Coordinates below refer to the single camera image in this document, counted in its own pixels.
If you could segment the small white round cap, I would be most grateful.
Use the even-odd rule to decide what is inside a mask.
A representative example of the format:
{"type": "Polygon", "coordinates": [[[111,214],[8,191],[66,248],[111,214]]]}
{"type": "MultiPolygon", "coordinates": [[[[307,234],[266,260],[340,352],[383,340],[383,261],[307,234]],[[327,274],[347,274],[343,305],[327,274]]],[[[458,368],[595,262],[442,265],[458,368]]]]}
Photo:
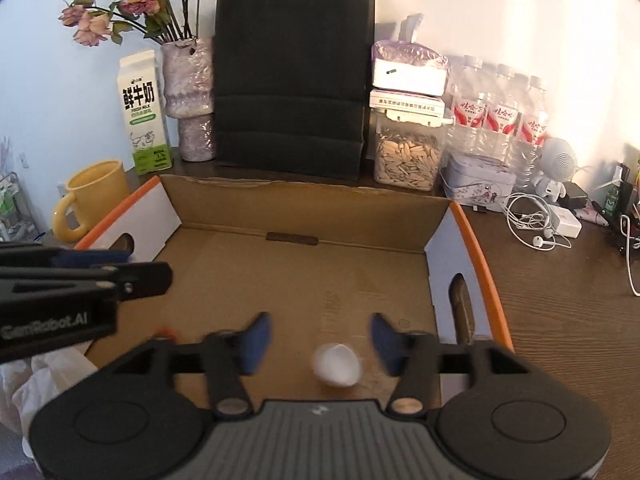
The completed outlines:
{"type": "Polygon", "coordinates": [[[312,357],[312,370],[335,388],[356,386],[362,375],[360,359],[347,344],[322,344],[312,357]]]}

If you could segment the white tissue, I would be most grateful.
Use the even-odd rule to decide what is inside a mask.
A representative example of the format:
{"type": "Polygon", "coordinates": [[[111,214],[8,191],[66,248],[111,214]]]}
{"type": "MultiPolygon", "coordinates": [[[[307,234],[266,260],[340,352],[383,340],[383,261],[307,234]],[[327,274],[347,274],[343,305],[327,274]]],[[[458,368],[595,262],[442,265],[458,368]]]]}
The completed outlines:
{"type": "Polygon", "coordinates": [[[76,344],[1,365],[1,423],[18,434],[32,460],[29,427],[48,402],[96,372],[86,357],[90,344],[76,344]]]}

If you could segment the yellow ceramic mug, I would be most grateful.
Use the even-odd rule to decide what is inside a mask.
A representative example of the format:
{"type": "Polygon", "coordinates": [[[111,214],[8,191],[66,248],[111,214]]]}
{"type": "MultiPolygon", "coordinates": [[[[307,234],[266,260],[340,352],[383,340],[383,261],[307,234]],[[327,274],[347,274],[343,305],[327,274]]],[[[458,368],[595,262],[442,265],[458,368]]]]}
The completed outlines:
{"type": "Polygon", "coordinates": [[[67,181],[52,214],[52,232],[62,243],[79,242],[130,194],[122,162],[104,160],[67,181]]]}

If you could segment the orange cardboard box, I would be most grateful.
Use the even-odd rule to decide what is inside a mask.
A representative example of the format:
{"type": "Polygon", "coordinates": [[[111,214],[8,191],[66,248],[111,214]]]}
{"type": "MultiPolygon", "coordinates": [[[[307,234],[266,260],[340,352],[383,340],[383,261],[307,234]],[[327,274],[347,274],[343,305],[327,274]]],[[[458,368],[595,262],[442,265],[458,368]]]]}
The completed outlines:
{"type": "Polygon", "coordinates": [[[373,398],[394,388],[373,351],[371,316],[445,344],[512,339],[480,244],[462,208],[444,198],[319,183],[155,177],[81,244],[130,238],[134,258],[167,262],[168,292],[123,304],[112,336],[88,357],[104,366],[156,334],[197,342],[238,330],[259,312],[272,341],[246,388],[266,399],[373,398]],[[360,359],[356,386],[312,370],[322,344],[360,359]]]}

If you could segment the white green milk carton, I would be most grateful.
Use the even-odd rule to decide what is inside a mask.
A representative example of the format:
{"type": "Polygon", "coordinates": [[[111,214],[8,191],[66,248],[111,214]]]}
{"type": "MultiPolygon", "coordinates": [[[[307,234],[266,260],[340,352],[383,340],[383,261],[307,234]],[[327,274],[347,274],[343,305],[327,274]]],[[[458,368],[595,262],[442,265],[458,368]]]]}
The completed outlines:
{"type": "Polygon", "coordinates": [[[156,52],[145,50],[119,60],[118,92],[134,170],[150,174],[172,166],[156,52]]]}

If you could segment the floral tin box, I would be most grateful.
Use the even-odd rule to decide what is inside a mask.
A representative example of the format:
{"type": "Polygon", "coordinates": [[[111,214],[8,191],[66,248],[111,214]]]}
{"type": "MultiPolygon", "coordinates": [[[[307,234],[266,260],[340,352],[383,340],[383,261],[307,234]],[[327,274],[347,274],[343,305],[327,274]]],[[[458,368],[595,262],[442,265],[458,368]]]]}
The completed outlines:
{"type": "Polygon", "coordinates": [[[515,174],[504,162],[482,155],[451,152],[442,168],[445,194],[460,205],[502,211],[514,183],[515,174]]]}

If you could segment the white power adapter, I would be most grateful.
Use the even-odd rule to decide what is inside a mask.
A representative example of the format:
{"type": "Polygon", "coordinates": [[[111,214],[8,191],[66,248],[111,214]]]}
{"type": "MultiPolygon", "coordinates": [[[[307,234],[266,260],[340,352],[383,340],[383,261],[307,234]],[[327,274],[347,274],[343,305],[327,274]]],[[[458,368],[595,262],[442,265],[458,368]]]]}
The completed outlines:
{"type": "Polygon", "coordinates": [[[580,232],[582,232],[582,224],[575,215],[558,205],[547,206],[548,208],[548,224],[544,228],[544,237],[562,236],[576,240],[580,232]]]}

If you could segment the clear jar with seeds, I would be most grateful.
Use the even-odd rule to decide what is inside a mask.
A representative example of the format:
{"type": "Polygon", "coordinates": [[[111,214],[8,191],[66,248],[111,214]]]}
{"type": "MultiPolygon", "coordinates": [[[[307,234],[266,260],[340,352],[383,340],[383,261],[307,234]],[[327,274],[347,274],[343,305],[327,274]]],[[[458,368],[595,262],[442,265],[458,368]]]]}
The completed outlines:
{"type": "Polygon", "coordinates": [[[373,177],[379,184],[431,192],[446,148],[445,125],[398,122],[376,114],[373,177]]]}

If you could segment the pink speckled vase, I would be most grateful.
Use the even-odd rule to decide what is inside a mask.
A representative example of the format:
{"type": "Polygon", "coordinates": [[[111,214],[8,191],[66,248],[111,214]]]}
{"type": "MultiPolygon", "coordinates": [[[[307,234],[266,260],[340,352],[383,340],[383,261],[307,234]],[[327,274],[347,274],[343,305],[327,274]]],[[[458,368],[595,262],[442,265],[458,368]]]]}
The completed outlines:
{"type": "Polygon", "coordinates": [[[214,40],[178,40],[162,47],[165,113],[177,121],[178,147],[185,162],[215,157],[214,40]]]}

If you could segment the left water bottle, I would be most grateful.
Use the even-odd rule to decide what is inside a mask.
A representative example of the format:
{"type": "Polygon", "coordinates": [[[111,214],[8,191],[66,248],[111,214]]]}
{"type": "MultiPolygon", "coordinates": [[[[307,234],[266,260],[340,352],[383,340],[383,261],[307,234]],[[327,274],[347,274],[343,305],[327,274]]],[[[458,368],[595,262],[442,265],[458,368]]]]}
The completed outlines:
{"type": "Polygon", "coordinates": [[[486,116],[487,96],[483,60],[465,55],[449,79],[450,112],[454,123],[450,132],[452,148],[472,154],[486,116]]]}

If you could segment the water bottle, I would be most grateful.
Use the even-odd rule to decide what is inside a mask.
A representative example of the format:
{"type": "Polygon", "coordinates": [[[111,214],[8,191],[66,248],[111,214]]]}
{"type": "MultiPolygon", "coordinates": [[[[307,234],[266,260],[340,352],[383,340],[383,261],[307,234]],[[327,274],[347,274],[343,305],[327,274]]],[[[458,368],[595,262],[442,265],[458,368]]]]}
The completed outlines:
{"type": "Polygon", "coordinates": [[[486,116],[487,96],[483,60],[465,55],[449,79],[450,112],[454,123],[450,132],[452,148],[472,154],[486,116]]]}
{"type": "Polygon", "coordinates": [[[518,191],[527,190],[532,183],[549,122],[546,87],[539,77],[531,76],[524,94],[518,131],[511,145],[510,166],[515,174],[514,188],[518,191]]]}
{"type": "Polygon", "coordinates": [[[506,160],[512,136],[518,128],[521,108],[520,92],[515,81],[514,69],[499,64],[487,92],[484,120],[485,144],[487,156],[506,160]]]}

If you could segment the middle water bottle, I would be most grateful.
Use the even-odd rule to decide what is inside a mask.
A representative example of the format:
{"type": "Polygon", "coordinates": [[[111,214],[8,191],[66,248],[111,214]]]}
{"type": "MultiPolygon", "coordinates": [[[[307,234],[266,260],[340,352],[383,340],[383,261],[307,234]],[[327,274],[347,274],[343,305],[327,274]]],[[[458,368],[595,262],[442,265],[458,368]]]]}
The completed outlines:
{"type": "Polygon", "coordinates": [[[506,160],[512,136],[518,128],[521,108],[520,92],[515,81],[514,69],[499,64],[487,92],[484,120],[485,144],[487,156],[506,160]]]}

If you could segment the right water bottle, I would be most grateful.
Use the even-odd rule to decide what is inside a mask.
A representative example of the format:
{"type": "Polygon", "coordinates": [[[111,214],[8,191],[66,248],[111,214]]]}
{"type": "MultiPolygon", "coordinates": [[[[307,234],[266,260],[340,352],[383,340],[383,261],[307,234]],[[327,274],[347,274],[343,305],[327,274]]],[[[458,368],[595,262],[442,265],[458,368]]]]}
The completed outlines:
{"type": "Polygon", "coordinates": [[[549,122],[546,87],[539,77],[531,76],[524,94],[518,131],[511,145],[510,166],[515,174],[514,188],[518,191],[527,190],[532,183],[549,122]]]}

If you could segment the dried pink rose bouquet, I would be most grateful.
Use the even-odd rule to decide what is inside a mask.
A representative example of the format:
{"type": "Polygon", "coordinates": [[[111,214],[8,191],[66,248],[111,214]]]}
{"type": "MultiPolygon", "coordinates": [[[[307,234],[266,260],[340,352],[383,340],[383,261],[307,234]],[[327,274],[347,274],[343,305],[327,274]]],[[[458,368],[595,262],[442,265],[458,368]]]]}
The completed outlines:
{"type": "Polygon", "coordinates": [[[122,44],[126,32],[140,32],[156,44],[195,40],[200,36],[201,0],[113,0],[100,6],[96,0],[73,0],[58,16],[74,31],[73,40],[97,47],[110,40],[122,44]]]}

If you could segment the black paper bag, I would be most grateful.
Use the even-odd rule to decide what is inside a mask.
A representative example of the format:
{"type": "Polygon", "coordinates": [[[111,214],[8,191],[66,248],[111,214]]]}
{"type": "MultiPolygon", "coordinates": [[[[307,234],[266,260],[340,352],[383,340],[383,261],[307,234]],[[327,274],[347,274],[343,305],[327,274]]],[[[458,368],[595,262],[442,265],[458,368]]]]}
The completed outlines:
{"type": "Polygon", "coordinates": [[[374,12],[375,0],[217,0],[218,162],[357,179],[374,12]]]}

